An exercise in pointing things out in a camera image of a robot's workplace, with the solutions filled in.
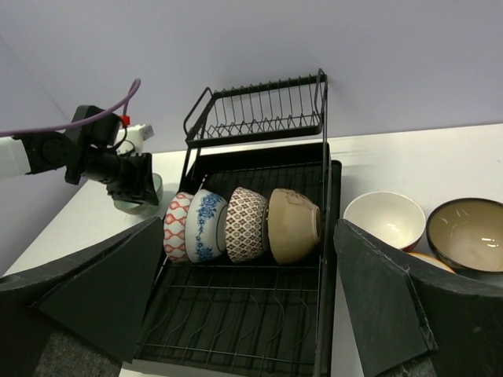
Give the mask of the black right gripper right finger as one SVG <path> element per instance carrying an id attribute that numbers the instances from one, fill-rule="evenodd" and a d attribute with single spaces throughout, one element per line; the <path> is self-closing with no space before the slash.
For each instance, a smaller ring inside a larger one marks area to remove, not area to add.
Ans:
<path id="1" fill-rule="evenodd" d="M 348 220 L 334 235 L 366 376 L 500 376 L 502 289 L 435 267 Z"/>

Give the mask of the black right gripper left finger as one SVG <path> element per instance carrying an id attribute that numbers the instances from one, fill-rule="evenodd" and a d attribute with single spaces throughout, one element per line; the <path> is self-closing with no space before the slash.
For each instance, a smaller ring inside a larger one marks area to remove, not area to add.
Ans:
<path id="1" fill-rule="evenodd" d="M 1 278 L 3 376 L 117 376 L 141 332 L 163 244 L 151 218 Z"/>

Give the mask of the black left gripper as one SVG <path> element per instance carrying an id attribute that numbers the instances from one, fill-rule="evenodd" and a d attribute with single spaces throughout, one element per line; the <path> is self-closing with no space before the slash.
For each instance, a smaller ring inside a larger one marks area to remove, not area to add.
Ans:
<path id="1" fill-rule="evenodd" d="M 114 152 L 92 152 L 88 158 L 88 178 L 104 184 L 113 200 L 159 204 L 151 153 L 118 156 Z"/>

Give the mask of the pale green bowl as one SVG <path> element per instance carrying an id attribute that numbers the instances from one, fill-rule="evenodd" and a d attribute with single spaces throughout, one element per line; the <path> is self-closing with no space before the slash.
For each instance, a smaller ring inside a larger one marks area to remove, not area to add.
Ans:
<path id="1" fill-rule="evenodd" d="M 115 209 L 125 214 L 147 216 L 154 214 L 163 198 L 163 179 L 159 174 L 152 174 L 152 185 L 147 187 L 143 196 L 136 201 L 114 200 Z"/>

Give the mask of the dark blue patterned bowl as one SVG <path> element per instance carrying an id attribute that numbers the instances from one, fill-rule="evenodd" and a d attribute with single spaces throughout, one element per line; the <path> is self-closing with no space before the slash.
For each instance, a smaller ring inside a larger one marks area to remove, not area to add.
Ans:
<path id="1" fill-rule="evenodd" d="M 170 202 L 163 220 L 163 249 L 172 263 L 189 260 L 185 249 L 185 224 L 193 195 L 179 192 Z"/>

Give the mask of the blue and white floral bowl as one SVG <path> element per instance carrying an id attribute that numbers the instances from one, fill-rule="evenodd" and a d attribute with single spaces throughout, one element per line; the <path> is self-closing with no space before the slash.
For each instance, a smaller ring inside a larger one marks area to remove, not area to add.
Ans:
<path id="1" fill-rule="evenodd" d="M 193 197 L 185 224 L 185 249 L 192 263 L 209 262 L 225 253 L 227 210 L 227 201 L 207 189 Z"/>

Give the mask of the red lattice patterned bowl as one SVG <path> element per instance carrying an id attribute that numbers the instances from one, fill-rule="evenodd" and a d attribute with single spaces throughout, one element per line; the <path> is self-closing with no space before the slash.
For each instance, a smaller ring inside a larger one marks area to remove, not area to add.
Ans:
<path id="1" fill-rule="evenodd" d="M 248 188 L 237 187 L 229 200 L 225 241 L 233 263 L 247 262 L 265 253 L 263 223 L 266 198 Z"/>

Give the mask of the black bowl tan outside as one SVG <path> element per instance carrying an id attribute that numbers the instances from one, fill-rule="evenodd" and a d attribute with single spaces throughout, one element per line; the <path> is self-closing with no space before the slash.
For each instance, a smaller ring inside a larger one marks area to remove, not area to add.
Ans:
<path id="1" fill-rule="evenodd" d="M 268 211 L 270 249 L 279 265 L 305 258 L 321 240 L 321 211 L 305 195 L 287 188 L 272 191 Z"/>

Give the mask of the white bowl patterned rim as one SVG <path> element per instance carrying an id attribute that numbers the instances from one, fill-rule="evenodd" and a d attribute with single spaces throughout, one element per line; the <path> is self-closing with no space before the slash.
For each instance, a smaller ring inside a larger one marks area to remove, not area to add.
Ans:
<path id="1" fill-rule="evenodd" d="M 420 254 L 420 253 L 414 253 L 414 252 L 410 252 L 409 255 L 417 258 L 417 259 L 420 259 L 421 261 L 423 262 L 427 262 L 428 264 L 430 265 L 433 265 L 439 269 L 443 269 L 443 270 L 446 270 L 450 273 L 455 273 L 448 265 L 446 265 L 445 263 L 439 261 L 438 259 L 436 258 L 433 258 L 431 256 L 428 256 L 426 254 Z"/>

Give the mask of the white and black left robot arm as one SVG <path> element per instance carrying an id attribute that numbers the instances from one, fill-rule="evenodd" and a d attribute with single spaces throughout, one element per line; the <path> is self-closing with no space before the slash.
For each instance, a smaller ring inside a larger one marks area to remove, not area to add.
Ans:
<path id="1" fill-rule="evenodd" d="M 31 132 L 6 137 L 7 149 L 16 163 L 1 164 L 4 177 L 41 174 L 65 168 L 64 179 L 77 185 L 82 178 L 106 186 L 113 200 L 157 205 L 152 155 L 126 152 L 129 117 L 107 114 L 93 105 L 80 105 L 73 116 L 81 125 L 60 131 Z"/>

